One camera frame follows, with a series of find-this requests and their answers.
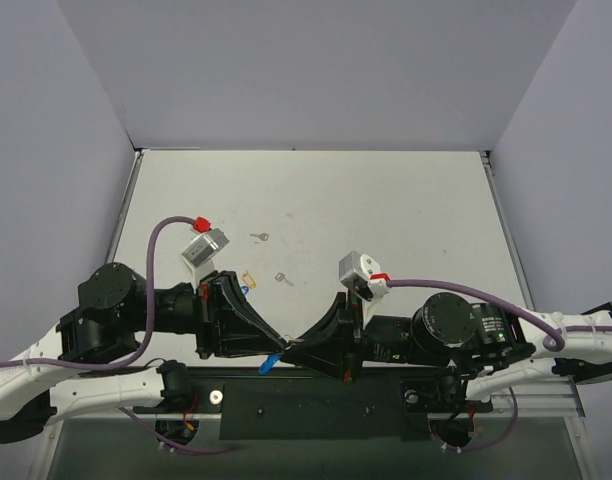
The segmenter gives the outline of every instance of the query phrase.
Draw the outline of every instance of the bolt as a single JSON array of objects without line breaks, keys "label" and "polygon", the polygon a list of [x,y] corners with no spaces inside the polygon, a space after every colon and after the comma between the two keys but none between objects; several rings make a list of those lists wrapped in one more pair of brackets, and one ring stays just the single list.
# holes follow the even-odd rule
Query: bolt
[{"label": "bolt", "polygon": [[404,400],[406,400],[406,403],[414,405],[419,401],[419,396],[415,390],[406,390],[404,392]]},{"label": "bolt", "polygon": [[222,403],[223,398],[224,395],[220,390],[213,390],[212,392],[210,392],[209,400],[210,403],[212,403],[213,405],[219,405],[220,403]]}]

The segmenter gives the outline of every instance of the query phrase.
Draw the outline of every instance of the small key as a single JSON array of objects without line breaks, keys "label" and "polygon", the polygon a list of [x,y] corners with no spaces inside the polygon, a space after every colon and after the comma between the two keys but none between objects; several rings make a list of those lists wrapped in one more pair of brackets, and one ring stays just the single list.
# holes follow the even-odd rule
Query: small key
[{"label": "small key", "polygon": [[251,237],[257,237],[262,242],[265,242],[266,240],[268,240],[268,234],[267,233],[260,233],[259,235],[257,235],[256,233],[251,233],[250,236]]},{"label": "small key", "polygon": [[286,275],[284,275],[282,272],[279,272],[277,275],[275,275],[275,280],[277,280],[278,282],[284,282],[289,287],[293,287],[294,286],[293,282],[288,280],[286,278]]},{"label": "small key", "polygon": [[257,286],[257,282],[255,282],[255,279],[253,278],[253,276],[250,273],[248,273],[248,270],[242,273],[242,281],[248,287],[249,291]]}]

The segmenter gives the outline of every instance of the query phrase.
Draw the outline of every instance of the white wall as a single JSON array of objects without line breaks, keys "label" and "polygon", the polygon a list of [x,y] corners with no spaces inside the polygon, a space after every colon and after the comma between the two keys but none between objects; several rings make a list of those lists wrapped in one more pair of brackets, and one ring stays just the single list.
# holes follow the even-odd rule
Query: white wall
[{"label": "white wall", "polygon": [[477,150],[575,0],[59,0],[138,147]]},{"label": "white wall", "polygon": [[[579,0],[493,171],[537,307],[573,313],[612,300],[612,0]],[[612,478],[612,382],[580,393]]]},{"label": "white wall", "polygon": [[[132,156],[55,1],[0,0],[0,360],[76,305]],[[35,446],[0,446],[0,479],[26,478]]]}]

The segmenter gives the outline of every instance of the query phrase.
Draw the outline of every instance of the purple cable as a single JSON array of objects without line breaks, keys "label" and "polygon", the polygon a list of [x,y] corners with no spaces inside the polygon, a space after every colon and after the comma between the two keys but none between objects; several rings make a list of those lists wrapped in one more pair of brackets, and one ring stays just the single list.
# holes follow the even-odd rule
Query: purple cable
[{"label": "purple cable", "polygon": [[150,239],[148,240],[148,250],[146,253],[146,328],[142,344],[130,357],[120,360],[119,362],[101,365],[65,362],[63,360],[51,358],[29,358],[26,361],[9,360],[7,362],[0,362],[0,368],[20,367],[26,363],[28,365],[54,365],[56,367],[104,372],[127,367],[141,357],[146,351],[155,329],[155,244],[157,243],[157,237],[159,236],[160,232],[164,229],[164,227],[170,225],[171,223],[187,223],[189,225],[193,225],[195,221],[189,217],[169,217],[159,222],[153,229],[153,232],[150,234]]},{"label": "purple cable", "polygon": [[128,410],[127,408],[120,408],[119,410],[122,413],[125,413],[126,415],[128,415],[133,420],[135,420],[142,428],[148,430],[148,432],[150,432],[153,435],[155,435],[160,442],[163,442],[166,445],[168,445],[169,447],[174,448],[175,449],[175,453],[179,453],[179,454],[182,454],[182,455],[221,455],[222,453],[228,453],[228,452],[231,451],[228,448],[222,448],[222,449],[218,449],[218,450],[202,450],[202,449],[199,449],[199,448],[192,448],[192,447],[188,447],[186,445],[182,445],[181,443],[177,443],[174,440],[171,440],[170,438],[167,438],[164,435],[162,435],[161,433],[159,433],[158,431],[156,431],[153,427],[151,427],[148,424],[148,422],[146,422],[145,420],[139,418],[131,410]]},{"label": "purple cable", "polygon": [[454,447],[453,445],[449,445],[446,442],[444,442],[444,440],[439,438],[439,435],[437,435],[435,431],[433,431],[433,435],[442,444],[446,444],[446,448],[450,450],[454,450],[454,451],[459,450],[460,452],[476,452],[478,450],[485,450],[487,448],[494,447],[495,445],[503,442],[509,437],[511,433],[513,433],[513,430],[515,430],[515,427],[517,426],[517,421],[519,419],[519,405],[517,404],[517,397],[515,396],[515,392],[513,391],[511,387],[509,387],[508,390],[510,391],[510,396],[513,398],[513,417],[511,418],[510,423],[506,427],[506,430],[504,430],[502,434],[499,437],[497,437],[495,440],[491,440],[486,443],[480,443],[479,445],[473,445],[472,447],[465,446],[464,448],[458,449],[457,447]]},{"label": "purple cable", "polygon": [[[594,330],[596,332],[602,332],[602,333],[612,332],[612,326],[611,325],[598,325],[595,327]],[[561,333],[562,329],[558,328],[556,331],[557,333]],[[592,331],[593,331],[593,328],[588,325],[572,325],[570,327],[566,327],[566,332],[592,332]],[[550,350],[549,347],[552,347],[553,345],[555,345],[555,341],[550,337],[546,337],[542,341],[542,345],[544,345],[544,348]]]},{"label": "purple cable", "polygon": [[544,347],[551,352],[559,352],[564,349],[566,342],[564,337],[557,331],[557,329],[551,327],[543,320],[537,318],[532,313],[527,312],[519,308],[517,305],[513,305],[506,300],[503,300],[490,293],[482,292],[476,288],[467,287],[466,285],[460,285],[459,283],[443,282],[441,280],[418,280],[418,279],[406,279],[406,280],[387,280],[386,285],[391,288],[397,287],[424,287],[424,288],[438,288],[442,290],[450,290],[452,292],[469,295],[471,297],[479,298],[485,302],[491,303],[513,315],[523,318],[531,325],[539,328],[545,332],[551,341],[548,345],[544,344]]}]

